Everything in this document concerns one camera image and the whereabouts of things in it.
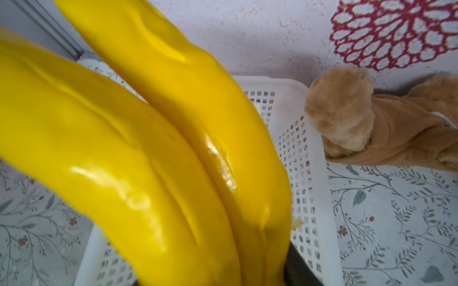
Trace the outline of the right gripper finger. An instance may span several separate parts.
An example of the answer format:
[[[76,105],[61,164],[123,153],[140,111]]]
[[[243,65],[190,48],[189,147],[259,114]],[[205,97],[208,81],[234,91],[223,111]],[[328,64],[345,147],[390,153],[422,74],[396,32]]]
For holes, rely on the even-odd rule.
[[[323,286],[292,243],[287,254],[284,281],[286,286]]]

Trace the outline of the yellow banana bunch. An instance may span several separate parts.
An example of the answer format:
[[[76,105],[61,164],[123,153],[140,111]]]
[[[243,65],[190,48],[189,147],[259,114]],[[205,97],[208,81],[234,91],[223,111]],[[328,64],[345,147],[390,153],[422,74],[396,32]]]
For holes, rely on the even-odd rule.
[[[87,215],[141,286],[282,286],[292,192],[235,80],[148,1],[57,1],[128,84],[1,30],[1,158]]]

